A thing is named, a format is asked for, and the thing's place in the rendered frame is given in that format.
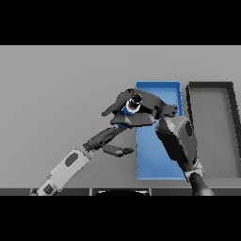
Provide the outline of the dark grey bin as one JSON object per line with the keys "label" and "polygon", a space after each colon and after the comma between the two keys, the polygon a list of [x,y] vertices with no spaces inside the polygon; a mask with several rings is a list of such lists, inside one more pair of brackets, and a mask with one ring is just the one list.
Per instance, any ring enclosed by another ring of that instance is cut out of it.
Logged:
{"label": "dark grey bin", "polygon": [[185,90],[205,176],[241,178],[241,122],[233,82],[189,82]]}

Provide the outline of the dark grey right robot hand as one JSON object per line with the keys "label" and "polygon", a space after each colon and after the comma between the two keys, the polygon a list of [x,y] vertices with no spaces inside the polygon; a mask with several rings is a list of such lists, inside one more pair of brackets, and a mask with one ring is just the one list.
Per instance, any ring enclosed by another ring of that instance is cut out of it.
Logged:
{"label": "dark grey right robot hand", "polygon": [[[136,103],[140,103],[139,111],[130,117],[123,116],[119,110],[126,102],[133,98]],[[129,88],[121,92],[114,104],[108,107],[102,116],[113,114],[114,118],[110,121],[111,125],[117,124],[128,128],[152,126],[156,121],[164,118],[173,118],[178,112],[178,106],[167,104],[156,95],[138,88]]]}

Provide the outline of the blue bin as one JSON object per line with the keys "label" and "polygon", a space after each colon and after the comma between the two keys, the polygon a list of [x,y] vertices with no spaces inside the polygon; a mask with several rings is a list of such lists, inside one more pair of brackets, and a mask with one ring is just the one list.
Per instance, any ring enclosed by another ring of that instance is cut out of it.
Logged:
{"label": "blue bin", "polygon": [[[183,116],[183,98],[179,81],[136,81],[136,88],[150,92],[167,104],[178,106]],[[178,164],[171,160],[155,133],[155,125],[136,129],[137,178],[141,181],[184,180]]]}

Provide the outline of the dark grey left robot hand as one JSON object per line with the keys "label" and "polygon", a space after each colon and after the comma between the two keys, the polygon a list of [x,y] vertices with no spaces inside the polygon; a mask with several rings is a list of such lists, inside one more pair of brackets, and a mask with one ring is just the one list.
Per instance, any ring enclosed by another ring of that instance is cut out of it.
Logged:
{"label": "dark grey left robot hand", "polygon": [[121,148],[113,146],[110,145],[109,142],[125,130],[127,130],[127,127],[106,128],[96,136],[92,137],[86,143],[84,143],[83,147],[88,153],[90,153],[91,151],[98,151],[102,149],[104,153],[116,157],[123,157],[127,154],[132,153],[134,150],[132,148]]}

